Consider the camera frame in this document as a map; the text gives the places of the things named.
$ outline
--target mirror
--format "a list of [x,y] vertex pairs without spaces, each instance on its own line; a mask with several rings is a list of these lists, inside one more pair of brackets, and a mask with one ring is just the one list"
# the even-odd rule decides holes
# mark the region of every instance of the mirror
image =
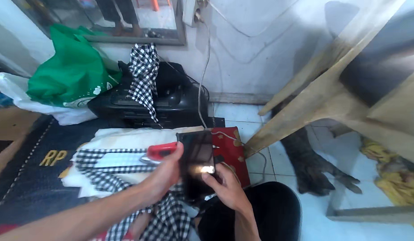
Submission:
[[181,0],[13,0],[49,36],[58,23],[84,27],[93,42],[185,45]]

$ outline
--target black and white checkered cloth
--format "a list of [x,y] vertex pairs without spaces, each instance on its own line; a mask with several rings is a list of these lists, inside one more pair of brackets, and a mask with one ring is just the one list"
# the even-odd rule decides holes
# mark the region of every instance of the black and white checkered cloth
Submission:
[[149,110],[151,118],[158,123],[152,95],[157,95],[155,79],[158,75],[159,60],[156,46],[150,44],[135,44],[130,54],[129,70],[133,82],[128,90],[131,99],[137,101]]
[[[76,168],[88,177],[98,191],[119,192],[131,186],[114,174],[152,172],[154,165],[96,167],[97,162],[106,154],[145,153],[147,149],[79,149],[73,156]],[[174,185],[156,204],[138,210],[113,225],[107,232],[107,241],[121,241],[130,224],[140,212],[155,212],[146,229],[140,236],[141,241],[187,240],[191,218],[183,208],[183,188]]]

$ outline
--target wall socket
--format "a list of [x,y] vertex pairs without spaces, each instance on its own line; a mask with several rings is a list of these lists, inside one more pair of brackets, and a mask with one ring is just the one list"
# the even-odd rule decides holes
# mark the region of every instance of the wall socket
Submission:
[[197,27],[198,22],[195,21],[194,16],[197,10],[205,8],[208,0],[182,0],[183,1],[183,22],[190,27]]

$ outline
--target hand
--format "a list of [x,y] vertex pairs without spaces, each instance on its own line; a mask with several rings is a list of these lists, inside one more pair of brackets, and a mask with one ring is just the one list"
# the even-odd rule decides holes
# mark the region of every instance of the hand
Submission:
[[182,142],[178,142],[176,151],[164,157],[155,171],[138,185],[144,188],[148,195],[146,197],[148,200],[146,206],[159,201],[167,193],[168,189],[178,182],[180,177],[179,159],[182,154],[183,144]]
[[209,185],[217,194],[219,199],[229,208],[243,212],[247,209],[252,209],[252,205],[247,199],[246,194],[238,183],[233,172],[223,166],[222,164],[216,165],[216,173],[222,179],[222,183],[216,181],[216,179],[208,173],[203,173],[202,178],[204,182]]

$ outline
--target smartphone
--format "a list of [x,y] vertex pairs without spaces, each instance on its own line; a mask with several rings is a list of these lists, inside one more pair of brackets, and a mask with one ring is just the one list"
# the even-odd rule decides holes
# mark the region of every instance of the smartphone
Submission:
[[210,131],[177,133],[178,141],[183,143],[184,151],[179,161],[183,192],[189,202],[196,203],[205,196],[213,194],[201,177],[202,173],[212,174],[215,178],[213,143]]

